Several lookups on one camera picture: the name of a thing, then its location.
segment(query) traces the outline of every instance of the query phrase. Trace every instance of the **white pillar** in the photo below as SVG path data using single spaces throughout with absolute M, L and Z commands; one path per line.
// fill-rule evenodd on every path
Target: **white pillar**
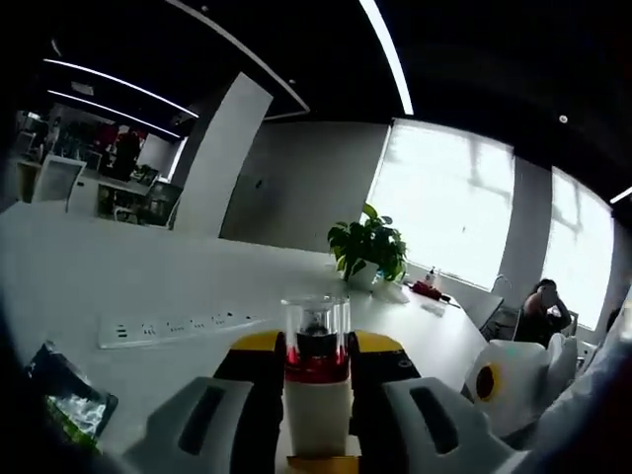
M 219 237 L 235 182 L 272 99 L 243 73 L 233 81 L 196 143 L 197 150 L 191 150 L 195 158 L 180 199 L 175 232 Z

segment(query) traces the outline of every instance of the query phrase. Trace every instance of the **clear cup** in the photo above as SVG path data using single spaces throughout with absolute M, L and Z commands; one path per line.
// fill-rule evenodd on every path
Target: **clear cup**
M 348 296 L 288 299 L 285 412 L 296 456 L 344 455 L 351 417 Z

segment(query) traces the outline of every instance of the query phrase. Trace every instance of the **ceiling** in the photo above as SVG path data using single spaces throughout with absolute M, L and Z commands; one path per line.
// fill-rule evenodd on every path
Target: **ceiling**
M 181 4 L 242 42 L 284 86 L 175 3 L 82 2 L 54 34 L 61 57 L 52 48 L 50 57 L 117 76 L 184 107 L 195 107 L 244 71 L 275 97 L 269 118 L 304 111 L 287 88 L 309 113 L 284 120 L 389 122 L 404 114 L 357 0 Z M 377 0 L 415 117 L 500 139 L 518 156 L 559 166 L 612 198 L 632 185 L 632 40 L 625 15 L 604 2 L 507 3 Z M 94 86 L 94 102 L 187 133 L 186 125 L 174 125 L 178 111 L 171 106 L 58 65 L 41 65 L 34 97 L 41 100 L 47 89 L 76 96 L 71 81 Z M 623 215 L 628 205 L 622 201 L 615 210 Z

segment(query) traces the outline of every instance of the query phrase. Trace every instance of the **ceiling light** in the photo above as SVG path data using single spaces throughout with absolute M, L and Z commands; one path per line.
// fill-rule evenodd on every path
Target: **ceiling light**
M 397 51 L 395 50 L 395 44 L 393 44 L 393 38 L 388 33 L 386 24 L 382 15 L 379 13 L 377 5 L 374 0 L 359 0 L 360 5 L 364 9 L 364 13 L 371 21 L 375 34 L 382 44 L 384 54 L 388 60 L 388 64 L 391 67 L 391 73 L 395 79 L 397 90 L 399 91 L 399 97 L 402 101 L 402 107 L 404 113 L 411 116 L 413 114 L 413 103 L 411 102 L 411 95 L 408 92 L 408 86 L 406 85 L 406 78 L 404 77 L 404 70 L 402 64 L 399 61 Z
M 153 124 L 149 123 L 148 121 L 141 120 L 140 118 L 136 118 L 136 117 L 133 117 L 133 116 L 129 116 L 128 114 L 124 114 L 123 112 L 115 111 L 114 109 L 110 109 L 109 107 L 102 106 L 102 105 L 96 104 L 94 102 L 86 101 L 85 99 L 79 99 L 78 97 L 69 96 L 68 94 L 62 94 L 61 92 L 56 92 L 56 91 L 51 91 L 51 90 L 48 90 L 48 92 L 50 94 L 54 94 L 55 96 L 61 96 L 61 97 L 65 97 L 67 99 L 72 99 L 73 101 L 83 102 L 84 104 L 88 104 L 90 106 L 98 107 L 99 109 L 103 109 L 104 111 L 109 111 L 109 112 L 113 112 L 115 114 L 119 114 L 120 116 L 127 117 L 128 119 L 136 120 L 139 123 L 143 123 L 145 125 L 148 125 L 148 126 L 151 126 L 153 128 L 156 128 L 157 130 L 164 131 L 165 133 L 169 133 L 170 135 L 175 136 L 176 138 L 180 138 L 180 135 L 177 135 L 177 134 L 175 134 L 172 131 L 165 130 L 164 128 L 161 128 L 159 126 L 153 125 Z
M 97 76 L 105 77 L 106 79 L 110 79 L 111 81 L 118 82 L 119 84 L 122 84 L 123 86 L 131 87 L 132 89 L 135 89 L 136 91 L 140 91 L 143 94 L 147 94 L 148 96 L 151 96 L 154 99 L 158 99 L 159 101 L 162 101 L 165 104 L 169 104 L 170 106 L 173 106 L 176 109 L 181 110 L 182 112 L 185 112 L 185 113 L 189 114 L 190 116 L 195 117 L 196 119 L 199 117 L 198 114 L 194 114 L 193 112 L 188 111 L 184 107 L 179 106 L 178 104 L 174 104 L 171 101 L 168 101 L 164 97 L 160 97 L 159 95 L 154 94 L 153 92 L 146 91 L 145 89 L 143 89 L 141 87 L 135 86 L 135 85 L 133 85 L 133 84 L 127 82 L 127 81 L 123 81 L 122 79 L 118 79 L 115 76 L 111 76 L 109 74 L 104 74 L 103 72 L 95 71 L 94 69 L 89 69 L 87 67 L 79 66 L 77 64 L 72 64 L 70 62 L 57 61 L 56 59 L 45 59 L 44 62 L 50 62 L 52 64 L 58 64 L 60 66 L 71 67 L 73 69 L 78 69 L 80 71 L 89 72 L 90 74 L 95 74 Z
M 59 46 L 57 45 L 57 41 L 55 41 L 55 38 L 50 40 L 50 45 L 52 46 L 52 49 L 57 53 L 57 55 L 61 57 L 61 51 L 59 50 Z
M 298 94 L 296 94 L 296 92 L 294 92 L 294 90 L 291 87 L 289 87 L 289 84 L 287 84 L 285 81 L 283 81 L 278 74 L 276 74 L 274 71 L 272 71 L 271 68 L 263 61 L 263 59 L 261 57 L 259 57 L 257 54 L 255 54 L 253 51 L 251 51 L 244 43 L 240 42 L 238 39 L 233 37 L 226 30 L 224 30 L 219 25 L 217 25 L 215 22 L 213 22 L 208 16 L 206 16 L 203 13 L 199 12 L 198 10 L 190 7 L 189 5 L 181 2 L 180 0 L 165 0 L 165 1 L 168 4 L 173 5 L 176 8 L 179 8 L 180 10 L 185 12 L 187 15 L 191 15 L 195 19 L 200 20 L 202 23 L 204 23 L 208 27 L 212 28 L 218 35 L 220 35 L 225 40 L 227 40 L 230 43 L 232 43 L 237 49 L 239 49 L 241 52 L 246 54 L 250 59 L 252 59 L 255 62 L 255 64 L 257 64 L 264 71 L 266 71 L 270 75 L 270 77 L 272 77 L 275 81 L 277 81 L 278 84 L 290 96 L 292 96 L 294 98 L 294 100 L 300 105 L 300 107 L 302 107 L 305 110 L 306 113 L 310 112 L 309 107 L 307 107 L 307 104 L 305 104 L 305 101 L 303 101 L 298 96 Z
M 614 204 L 616 202 L 619 202 L 620 200 L 622 200 L 623 198 L 625 198 L 626 196 L 632 195 L 632 187 L 628 188 L 627 190 L 625 190 L 623 193 L 621 193 L 620 195 L 616 195 L 615 197 L 613 197 L 610 200 L 611 204 Z

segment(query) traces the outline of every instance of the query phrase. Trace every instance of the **green leaves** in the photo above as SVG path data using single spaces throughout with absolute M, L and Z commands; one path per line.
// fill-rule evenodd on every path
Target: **green leaves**
M 406 243 L 397 229 L 387 227 L 393 219 L 378 216 L 370 204 L 362 212 L 368 219 L 359 222 L 336 222 L 327 233 L 329 246 L 336 257 L 337 269 L 345 271 L 345 280 L 374 262 L 387 280 L 395 279 L 405 268 Z
M 368 203 L 364 203 L 364 206 L 362 207 L 362 213 L 368 215 L 369 219 L 377 219 L 377 211 L 375 210 L 375 208 Z

